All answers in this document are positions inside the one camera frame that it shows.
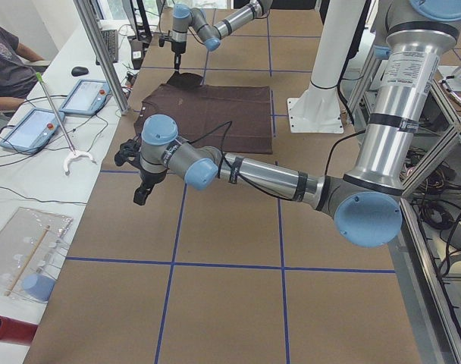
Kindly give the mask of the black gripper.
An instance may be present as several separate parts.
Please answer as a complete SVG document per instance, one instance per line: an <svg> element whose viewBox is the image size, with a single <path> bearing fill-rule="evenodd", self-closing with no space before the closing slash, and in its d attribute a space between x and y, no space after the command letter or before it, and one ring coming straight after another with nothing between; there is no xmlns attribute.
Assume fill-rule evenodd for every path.
<svg viewBox="0 0 461 364"><path fill-rule="evenodd" d="M160 184L166 178L166 175L166 169L153 172L141 168L139 173L141 184L134 192L133 202L138 206L144 206L149 196L149 190L152 190L156 184Z"/></svg>
<svg viewBox="0 0 461 364"><path fill-rule="evenodd" d="M186 43L185 42L177 42L173 41L171 45L171 50L174 54L174 70L180 70L180 63L181 63L181 54L178 53L185 53L186 52Z"/></svg>

